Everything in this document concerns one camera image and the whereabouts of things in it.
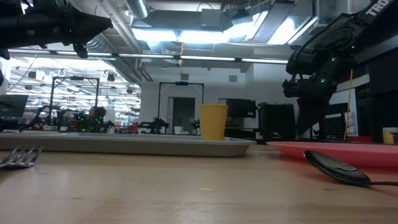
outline spoon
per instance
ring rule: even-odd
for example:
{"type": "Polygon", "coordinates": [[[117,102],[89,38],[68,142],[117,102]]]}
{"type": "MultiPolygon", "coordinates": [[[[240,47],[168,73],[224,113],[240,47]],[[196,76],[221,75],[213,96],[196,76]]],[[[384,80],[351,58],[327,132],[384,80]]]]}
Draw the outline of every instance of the spoon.
{"type": "Polygon", "coordinates": [[[369,185],[398,186],[398,182],[372,182],[366,174],[357,170],[357,168],[317,151],[305,151],[304,158],[322,173],[344,184],[359,187],[368,187],[369,185]]]}

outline red tray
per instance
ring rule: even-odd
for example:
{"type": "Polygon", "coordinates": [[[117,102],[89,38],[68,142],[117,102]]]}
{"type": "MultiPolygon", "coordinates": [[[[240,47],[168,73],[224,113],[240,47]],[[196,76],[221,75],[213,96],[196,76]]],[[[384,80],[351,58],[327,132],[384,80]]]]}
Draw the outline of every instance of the red tray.
{"type": "Polygon", "coordinates": [[[352,166],[398,168],[398,146],[331,142],[267,142],[284,154],[304,159],[304,151],[315,150],[352,166]]]}

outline fork tines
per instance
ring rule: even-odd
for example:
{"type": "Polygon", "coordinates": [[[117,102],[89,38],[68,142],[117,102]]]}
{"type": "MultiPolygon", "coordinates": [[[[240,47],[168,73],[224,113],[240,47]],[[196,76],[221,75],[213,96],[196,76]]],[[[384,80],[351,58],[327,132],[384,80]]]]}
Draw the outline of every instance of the fork tines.
{"type": "Polygon", "coordinates": [[[18,166],[18,167],[31,167],[33,166],[40,153],[43,151],[44,145],[35,149],[35,144],[30,146],[26,144],[25,147],[18,145],[8,156],[0,162],[0,167],[3,166],[18,166]]]}

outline doorway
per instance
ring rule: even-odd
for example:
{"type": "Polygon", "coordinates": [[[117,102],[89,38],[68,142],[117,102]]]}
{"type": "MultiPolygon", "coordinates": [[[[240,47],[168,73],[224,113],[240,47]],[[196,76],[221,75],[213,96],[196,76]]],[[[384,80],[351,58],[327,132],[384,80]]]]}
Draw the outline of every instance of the doorway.
{"type": "Polygon", "coordinates": [[[191,124],[195,119],[195,98],[173,97],[172,133],[174,127],[183,127],[183,131],[193,134],[191,124]]]}

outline workbench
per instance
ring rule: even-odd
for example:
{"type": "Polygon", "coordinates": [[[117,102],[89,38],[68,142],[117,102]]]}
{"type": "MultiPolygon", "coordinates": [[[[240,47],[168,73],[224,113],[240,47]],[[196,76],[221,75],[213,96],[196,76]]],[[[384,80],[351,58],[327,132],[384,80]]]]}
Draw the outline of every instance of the workbench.
{"type": "MultiPolygon", "coordinates": [[[[394,171],[364,171],[372,180],[398,180],[394,171]]],[[[343,185],[267,146],[234,158],[43,152],[31,169],[0,170],[0,219],[396,224],[398,188],[343,185]]]]}

